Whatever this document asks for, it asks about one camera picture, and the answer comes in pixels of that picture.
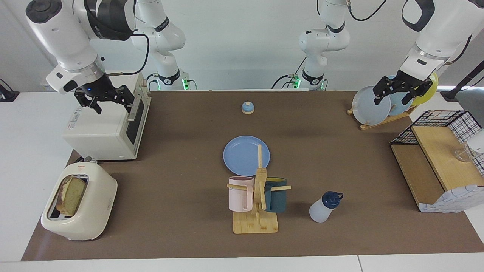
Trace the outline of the white bottle navy cap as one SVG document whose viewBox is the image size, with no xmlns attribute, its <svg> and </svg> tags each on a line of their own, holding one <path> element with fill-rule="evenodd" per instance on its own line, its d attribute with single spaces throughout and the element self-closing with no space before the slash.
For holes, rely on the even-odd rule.
<svg viewBox="0 0 484 272">
<path fill-rule="evenodd" d="M 344 198 L 342 192 L 327 191 L 323 193 L 322 197 L 309 208 L 311 219 L 317 223 L 327 221 L 332 211 L 340 205 L 342 198 Z"/>
</svg>

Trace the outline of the teal mug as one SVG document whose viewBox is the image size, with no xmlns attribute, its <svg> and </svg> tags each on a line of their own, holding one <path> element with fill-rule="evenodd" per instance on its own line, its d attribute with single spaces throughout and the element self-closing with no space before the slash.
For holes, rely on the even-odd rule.
<svg viewBox="0 0 484 272">
<path fill-rule="evenodd" d="M 267 212 L 285 212 L 287 203 L 286 190 L 271 191 L 273 187 L 286 186 L 287 180 L 279 177 L 267 177 L 264 188 L 264 196 Z"/>
</svg>

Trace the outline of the clear glass cup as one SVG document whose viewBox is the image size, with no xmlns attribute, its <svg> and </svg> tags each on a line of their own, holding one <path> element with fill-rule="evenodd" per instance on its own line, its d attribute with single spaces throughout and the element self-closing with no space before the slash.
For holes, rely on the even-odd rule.
<svg viewBox="0 0 484 272">
<path fill-rule="evenodd" d="M 475 158 L 475 152 L 467 145 L 455 149 L 453 155 L 461 162 L 471 162 Z"/>
</svg>

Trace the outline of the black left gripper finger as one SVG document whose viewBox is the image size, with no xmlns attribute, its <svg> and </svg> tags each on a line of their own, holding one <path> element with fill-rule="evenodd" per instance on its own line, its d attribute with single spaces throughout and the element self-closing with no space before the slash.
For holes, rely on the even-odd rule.
<svg viewBox="0 0 484 272">
<path fill-rule="evenodd" d="M 425 93 L 429 90 L 431 86 L 431 81 L 424 82 L 423 84 L 420 84 L 413 90 L 410 90 L 410 92 L 402 99 L 402 103 L 406 104 L 409 102 L 409 100 L 416 98 L 417 96 L 424 96 Z"/>
<path fill-rule="evenodd" d="M 383 98 L 395 93 L 394 80 L 387 76 L 382 77 L 373 87 L 373 93 L 375 95 L 374 103 L 380 104 Z"/>
</svg>

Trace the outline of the pink mug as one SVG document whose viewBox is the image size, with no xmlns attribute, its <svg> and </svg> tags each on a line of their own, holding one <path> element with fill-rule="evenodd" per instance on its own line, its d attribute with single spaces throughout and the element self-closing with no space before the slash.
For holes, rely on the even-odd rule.
<svg viewBox="0 0 484 272">
<path fill-rule="evenodd" d="M 253 209 L 253 177 L 230 177 L 229 184 L 242 186 L 244 189 L 228 188 L 228 208 L 234 212 L 248 212 Z"/>
</svg>

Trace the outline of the blue round plate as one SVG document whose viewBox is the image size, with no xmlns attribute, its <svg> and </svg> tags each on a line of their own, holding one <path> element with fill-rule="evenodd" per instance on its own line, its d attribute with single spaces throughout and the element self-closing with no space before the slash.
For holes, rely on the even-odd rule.
<svg viewBox="0 0 484 272">
<path fill-rule="evenodd" d="M 259 167 L 259 145 L 262 150 L 262 166 L 268 167 L 271 153 L 261 139 L 244 135 L 233 138 L 225 145 L 223 162 L 229 171 L 239 176 L 254 176 Z"/>
</svg>

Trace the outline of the yellow plate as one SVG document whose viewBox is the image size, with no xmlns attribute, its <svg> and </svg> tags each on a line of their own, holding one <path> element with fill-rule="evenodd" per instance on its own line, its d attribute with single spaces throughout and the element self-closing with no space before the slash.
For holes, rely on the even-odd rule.
<svg viewBox="0 0 484 272">
<path fill-rule="evenodd" d="M 430 86 L 429 90 L 425 93 L 424 96 L 417 96 L 416 98 L 414 98 L 413 99 L 413 102 L 411 104 L 411 107 L 416 107 L 418 105 L 421 105 L 423 103 L 426 103 L 437 92 L 437 88 L 439 86 L 439 78 L 438 78 L 437 73 L 436 72 L 433 72 L 430 75 L 430 79 L 432 81 L 432 85 Z"/>
</svg>

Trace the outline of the cream two-slot toaster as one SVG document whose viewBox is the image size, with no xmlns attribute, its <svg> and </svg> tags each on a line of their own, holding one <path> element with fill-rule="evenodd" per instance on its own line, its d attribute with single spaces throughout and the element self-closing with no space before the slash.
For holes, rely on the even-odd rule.
<svg viewBox="0 0 484 272">
<path fill-rule="evenodd" d="M 75 176 L 87 182 L 82 200 L 74 216 L 62 215 L 56 209 L 62 180 Z M 69 240 L 96 239 L 104 231 L 118 184 L 102 167 L 92 162 L 75 162 L 61 173 L 41 216 L 41 225 L 48 231 Z"/>
</svg>

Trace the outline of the patterned white cloth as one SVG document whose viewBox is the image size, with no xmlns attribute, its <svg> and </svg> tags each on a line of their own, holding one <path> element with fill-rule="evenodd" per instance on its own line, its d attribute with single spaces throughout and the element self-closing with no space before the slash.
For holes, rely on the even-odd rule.
<svg viewBox="0 0 484 272">
<path fill-rule="evenodd" d="M 458 213 L 484 204 L 484 186 L 467 185 L 444 192 L 435 203 L 418 203 L 420 212 Z"/>
</svg>

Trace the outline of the black desk mount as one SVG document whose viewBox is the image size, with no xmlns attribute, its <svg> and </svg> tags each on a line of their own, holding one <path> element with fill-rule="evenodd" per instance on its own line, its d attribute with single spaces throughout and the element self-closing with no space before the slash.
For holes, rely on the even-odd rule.
<svg viewBox="0 0 484 272">
<path fill-rule="evenodd" d="M 13 102 L 19 96 L 19 94 L 19 91 L 14 91 L 7 82 L 5 82 L 3 79 L 0 79 L 0 102 Z"/>
</svg>

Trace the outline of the toasted bread slice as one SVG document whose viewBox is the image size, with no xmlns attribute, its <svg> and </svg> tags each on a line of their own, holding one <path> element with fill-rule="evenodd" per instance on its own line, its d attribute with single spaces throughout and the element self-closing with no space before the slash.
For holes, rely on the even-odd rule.
<svg viewBox="0 0 484 272">
<path fill-rule="evenodd" d="M 72 175 L 65 177 L 59 186 L 56 209 L 62 215 L 74 216 L 86 187 L 87 182 L 83 179 Z"/>
</svg>

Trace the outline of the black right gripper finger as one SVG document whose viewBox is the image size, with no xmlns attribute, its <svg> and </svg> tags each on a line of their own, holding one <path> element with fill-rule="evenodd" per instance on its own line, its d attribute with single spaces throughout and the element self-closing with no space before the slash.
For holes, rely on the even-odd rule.
<svg viewBox="0 0 484 272">
<path fill-rule="evenodd" d="M 98 100 L 96 97 L 90 97 L 85 93 L 74 93 L 74 96 L 81 107 L 89 107 L 92 110 L 95 110 L 98 115 L 101 115 L 102 108 L 98 105 Z"/>
<path fill-rule="evenodd" d="M 134 100 L 134 95 L 127 86 L 120 86 L 115 89 L 113 101 L 123 105 L 127 112 L 131 112 Z"/>
</svg>

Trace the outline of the wooden mug tree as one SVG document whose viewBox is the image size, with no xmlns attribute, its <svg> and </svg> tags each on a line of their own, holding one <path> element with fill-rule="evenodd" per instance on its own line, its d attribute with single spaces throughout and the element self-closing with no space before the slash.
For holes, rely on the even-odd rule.
<svg viewBox="0 0 484 272">
<path fill-rule="evenodd" d="M 254 186 L 227 184 L 226 187 L 235 190 L 252 192 L 253 208 L 251 211 L 233 212 L 234 234 L 276 233 L 278 231 L 277 215 L 267 212 L 265 200 L 265 184 L 267 170 L 262 166 L 262 145 L 258 145 L 258 168 L 256 169 Z"/>
</svg>

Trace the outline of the light blue plate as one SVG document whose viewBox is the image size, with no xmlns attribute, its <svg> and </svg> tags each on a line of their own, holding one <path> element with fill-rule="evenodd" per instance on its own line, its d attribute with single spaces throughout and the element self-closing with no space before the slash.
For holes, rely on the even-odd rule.
<svg viewBox="0 0 484 272">
<path fill-rule="evenodd" d="M 388 116 L 396 116 L 402 114 L 403 112 L 407 111 L 413 102 L 413 99 L 409 100 L 408 103 L 402 103 L 402 99 L 408 94 L 409 92 L 395 92 L 389 95 L 391 101 L 391 109 L 389 111 Z"/>
</svg>

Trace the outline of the grey plate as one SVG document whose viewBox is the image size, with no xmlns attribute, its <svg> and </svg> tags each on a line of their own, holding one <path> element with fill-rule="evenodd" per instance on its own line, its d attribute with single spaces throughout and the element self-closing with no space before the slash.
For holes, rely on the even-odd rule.
<svg viewBox="0 0 484 272">
<path fill-rule="evenodd" d="M 389 96 L 383 98 L 378 105 L 374 103 L 373 87 L 366 86 L 360 89 L 352 101 L 353 115 L 361 124 L 367 122 L 369 125 L 379 124 L 386 119 L 391 109 Z"/>
</svg>

